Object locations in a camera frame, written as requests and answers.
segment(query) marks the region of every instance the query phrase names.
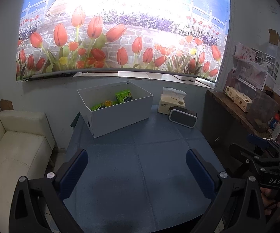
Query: white sofa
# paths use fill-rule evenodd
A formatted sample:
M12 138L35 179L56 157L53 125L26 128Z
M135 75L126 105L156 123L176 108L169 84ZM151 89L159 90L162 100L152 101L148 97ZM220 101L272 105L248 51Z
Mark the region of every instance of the white sofa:
M20 176L42 178L55 145L44 113L0 112L0 232L8 233L10 206Z

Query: stone wall painting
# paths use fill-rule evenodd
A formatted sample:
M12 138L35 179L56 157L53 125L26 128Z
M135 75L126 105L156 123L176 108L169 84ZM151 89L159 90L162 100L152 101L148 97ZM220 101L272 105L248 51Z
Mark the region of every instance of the stone wall painting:
M230 0L25 0L16 79L133 68L215 82L229 7Z

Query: green snack package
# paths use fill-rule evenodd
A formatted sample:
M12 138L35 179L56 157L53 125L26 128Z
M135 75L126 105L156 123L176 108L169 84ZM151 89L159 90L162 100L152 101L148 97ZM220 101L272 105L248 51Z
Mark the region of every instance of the green snack package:
M116 93L116 99L119 103L125 103L133 100L130 90L126 89Z
M99 103L99 104L91 107L90 110L94 111L94 110L98 110L98 109L103 109L103 108L106 108L106 107L110 107L112 105L114 105L114 102L112 102L110 100L107 100L104 103Z

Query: blue table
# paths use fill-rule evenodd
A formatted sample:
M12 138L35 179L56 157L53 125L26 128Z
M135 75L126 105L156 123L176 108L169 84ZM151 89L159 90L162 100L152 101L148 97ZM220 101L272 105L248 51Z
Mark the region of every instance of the blue table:
M202 215L206 199L185 162L196 148L224 171L197 129L169 121L152 107L149 119L94 138L80 116L67 150L88 152L88 165L66 207L84 232L153 232Z

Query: metal screw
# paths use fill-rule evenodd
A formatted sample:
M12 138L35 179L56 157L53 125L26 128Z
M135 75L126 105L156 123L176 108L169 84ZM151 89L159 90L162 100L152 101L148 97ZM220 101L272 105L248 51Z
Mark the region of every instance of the metal screw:
M54 174L53 172L49 172L49 173L46 175L46 177L47 177L48 179L52 179L53 177L55 177L55 174Z
M19 178L19 182L24 182L26 180L26 177L25 176L21 176L20 178Z
M220 172L220 177L226 179L228 177L226 172Z
M252 182L254 182L254 181L256 181L256 178L255 178L254 176L250 176L250 177L249 177L249 180L252 181Z

